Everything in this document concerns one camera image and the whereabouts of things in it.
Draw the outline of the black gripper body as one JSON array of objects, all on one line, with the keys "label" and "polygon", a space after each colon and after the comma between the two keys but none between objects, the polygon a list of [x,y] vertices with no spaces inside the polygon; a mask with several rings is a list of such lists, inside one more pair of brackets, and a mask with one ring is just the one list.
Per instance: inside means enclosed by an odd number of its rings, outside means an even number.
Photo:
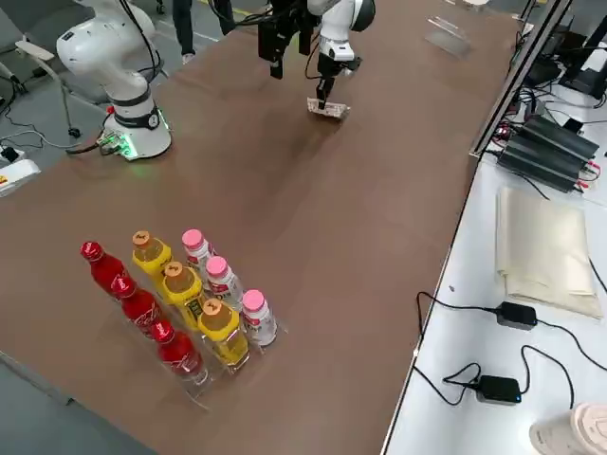
[{"label": "black gripper body", "polygon": [[344,71],[350,74],[358,70],[361,57],[356,56],[351,61],[335,61],[325,54],[320,54],[318,59],[318,72],[323,79],[336,78]]},{"label": "black gripper body", "polygon": [[313,25],[313,15],[305,0],[269,0],[259,24],[294,22],[299,27]]}]

